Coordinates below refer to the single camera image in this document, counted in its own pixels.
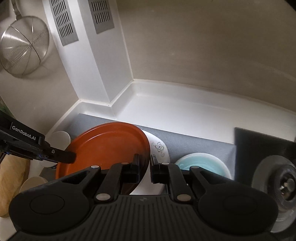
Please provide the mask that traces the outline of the orange round plate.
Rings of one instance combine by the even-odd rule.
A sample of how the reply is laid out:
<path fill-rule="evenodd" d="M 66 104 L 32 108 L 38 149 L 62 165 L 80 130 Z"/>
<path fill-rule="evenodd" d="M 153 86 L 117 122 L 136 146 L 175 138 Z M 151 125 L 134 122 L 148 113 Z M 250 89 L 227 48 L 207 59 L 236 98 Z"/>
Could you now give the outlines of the orange round plate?
<path fill-rule="evenodd" d="M 133 157 L 140 157 L 140 178 L 147 171 L 151 149 L 144 132 L 129 123 L 105 123 L 91 128 L 79 135 L 66 148 L 74 152 L 76 160 L 73 164 L 59 163 L 55 178 L 70 175 L 93 165 L 102 170 L 110 169 L 113 164 L 133 162 Z"/>

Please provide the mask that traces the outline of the wooden cutting board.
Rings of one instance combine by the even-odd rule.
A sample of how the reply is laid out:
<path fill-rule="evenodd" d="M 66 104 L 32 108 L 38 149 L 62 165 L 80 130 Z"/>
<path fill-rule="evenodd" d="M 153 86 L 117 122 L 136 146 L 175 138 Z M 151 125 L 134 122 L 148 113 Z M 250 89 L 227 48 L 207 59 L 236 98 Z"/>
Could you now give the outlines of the wooden cutting board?
<path fill-rule="evenodd" d="M 30 160 L 13 155 L 5 155 L 1 162 L 1 217 L 9 215 L 10 202 L 27 180 L 29 170 Z"/>

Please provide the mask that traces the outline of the grey counter mat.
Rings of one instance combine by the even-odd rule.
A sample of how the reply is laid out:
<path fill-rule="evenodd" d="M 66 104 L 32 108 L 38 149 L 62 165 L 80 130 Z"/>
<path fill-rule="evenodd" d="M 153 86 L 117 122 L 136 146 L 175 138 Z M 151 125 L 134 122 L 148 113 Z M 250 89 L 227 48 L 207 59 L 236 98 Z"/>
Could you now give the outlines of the grey counter mat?
<path fill-rule="evenodd" d="M 74 120 L 70 122 L 64 131 L 69 133 L 72 139 L 75 139 L 95 126 L 112 122 L 113 120 L 80 113 L 74 117 Z M 155 135 L 166 144 L 172 163 L 191 153 L 207 153 L 219 158 L 229 169 L 231 177 L 234 178 L 236 156 L 234 144 L 167 132 L 146 126 L 138 125 L 137 127 Z"/>

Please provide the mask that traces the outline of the blue white patterned cup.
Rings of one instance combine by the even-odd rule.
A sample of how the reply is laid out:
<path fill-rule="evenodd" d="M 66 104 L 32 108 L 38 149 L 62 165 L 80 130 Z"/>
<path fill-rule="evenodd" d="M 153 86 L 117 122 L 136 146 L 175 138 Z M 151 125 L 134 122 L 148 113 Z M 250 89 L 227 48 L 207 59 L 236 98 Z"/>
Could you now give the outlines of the blue white patterned cup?
<path fill-rule="evenodd" d="M 66 150 L 71 143 L 70 135 L 64 131 L 54 132 L 45 138 L 51 147 Z"/>

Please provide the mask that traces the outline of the teal glazed bowl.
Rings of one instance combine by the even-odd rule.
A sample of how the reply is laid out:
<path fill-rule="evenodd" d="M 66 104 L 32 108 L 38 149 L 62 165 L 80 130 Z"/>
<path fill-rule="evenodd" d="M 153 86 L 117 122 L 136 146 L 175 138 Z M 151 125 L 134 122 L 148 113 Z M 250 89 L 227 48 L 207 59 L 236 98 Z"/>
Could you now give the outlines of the teal glazed bowl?
<path fill-rule="evenodd" d="M 228 167 L 217 157 L 207 153 L 192 153 L 178 159 L 175 164 L 181 170 L 189 171 L 191 166 L 198 166 L 220 176 L 232 179 Z"/>

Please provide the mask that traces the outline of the silver gas burner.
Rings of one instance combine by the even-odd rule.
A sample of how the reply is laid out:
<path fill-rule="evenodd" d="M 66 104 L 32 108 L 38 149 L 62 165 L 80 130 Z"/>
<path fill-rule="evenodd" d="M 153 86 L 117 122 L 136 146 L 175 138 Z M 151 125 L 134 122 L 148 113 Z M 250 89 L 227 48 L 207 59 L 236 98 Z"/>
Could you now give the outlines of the silver gas burner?
<path fill-rule="evenodd" d="M 271 231 L 289 228 L 295 221 L 295 165 L 283 156 L 268 156 L 257 166 L 251 186 L 268 194 L 278 206 Z"/>

